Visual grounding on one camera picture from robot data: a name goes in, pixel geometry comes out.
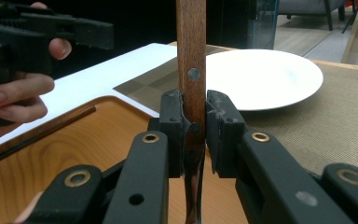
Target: wooden table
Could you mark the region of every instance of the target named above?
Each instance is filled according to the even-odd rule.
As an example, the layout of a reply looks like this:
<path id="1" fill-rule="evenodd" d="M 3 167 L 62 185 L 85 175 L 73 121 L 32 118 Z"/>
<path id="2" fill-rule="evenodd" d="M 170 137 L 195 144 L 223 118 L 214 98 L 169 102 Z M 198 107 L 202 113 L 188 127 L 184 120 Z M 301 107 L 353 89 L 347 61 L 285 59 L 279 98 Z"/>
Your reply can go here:
<path id="1" fill-rule="evenodd" d="M 314 62 L 358 72 L 358 65 Z M 0 223 L 14 220 L 34 195 L 43 191 L 60 171 L 77 164 L 92 164 L 104 171 L 125 159 L 133 136 L 146 130 L 149 117 L 118 98 L 103 97 L 56 118 L 57 122 L 53 120 L 47 124 L 46 130 L 51 130 L 55 124 L 63 123 L 63 119 L 77 118 L 54 133 L 47 136 L 40 134 L 43 126 L 28 133 L 27 139 L 32 136 L 43 138 L 36 138 L 37 141 L 0 161 Z M 207 155 L 202 197 L 203 223 L 247 223 L 234 183 L 234 179 L 219 179 L 212 174 L 211 160 Z M 170 179 L 169 206 L 169 223 L 184 223 L 183 179 Z"/>

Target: human hand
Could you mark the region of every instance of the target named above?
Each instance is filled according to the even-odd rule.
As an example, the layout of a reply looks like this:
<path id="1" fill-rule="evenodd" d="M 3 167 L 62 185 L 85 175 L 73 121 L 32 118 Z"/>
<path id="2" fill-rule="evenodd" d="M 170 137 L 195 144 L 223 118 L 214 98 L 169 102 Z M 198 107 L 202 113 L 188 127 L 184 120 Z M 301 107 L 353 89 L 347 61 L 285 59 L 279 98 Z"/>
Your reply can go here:
<path id="1" fill-rule="evenodd" d="M 47 8 L 36 2 L 32 7 Z M 48 50 L 55 59 L 62 60 L 72 50 L 71 44 L 64 39 L 52 39 Z M 43 118 L 48 109 L 39 95 L 54 89 L 54 80 L 46 75 L 37 73 L 15 72 L 16 80 L 0 85 L 0 118 L 13 121 L 8 126 L 0 127 L 0 137 L 13 131 L 23 123 Z"/>

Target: woven mat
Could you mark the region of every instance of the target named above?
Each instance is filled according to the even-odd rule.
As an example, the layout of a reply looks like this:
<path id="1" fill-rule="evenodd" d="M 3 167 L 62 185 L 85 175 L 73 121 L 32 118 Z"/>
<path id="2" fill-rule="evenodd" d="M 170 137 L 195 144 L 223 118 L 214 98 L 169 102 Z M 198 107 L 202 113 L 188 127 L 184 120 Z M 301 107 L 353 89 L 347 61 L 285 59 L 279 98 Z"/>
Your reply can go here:
<path id="1" fill-rule="evenodd" d="M 207 54 L 220 51 L 224 50 L 207 48 Z M 308 99 L 283 108 L 241 113 L 249 127 L 274 134 L 305 169 L 320 175 L 330 163 L 358 166 L 358 70 L 317 65 L 324 84 Z M 176 58 L 115 87 L 156 111 L 161 94 L 174 89 L 178 89 Z"/>

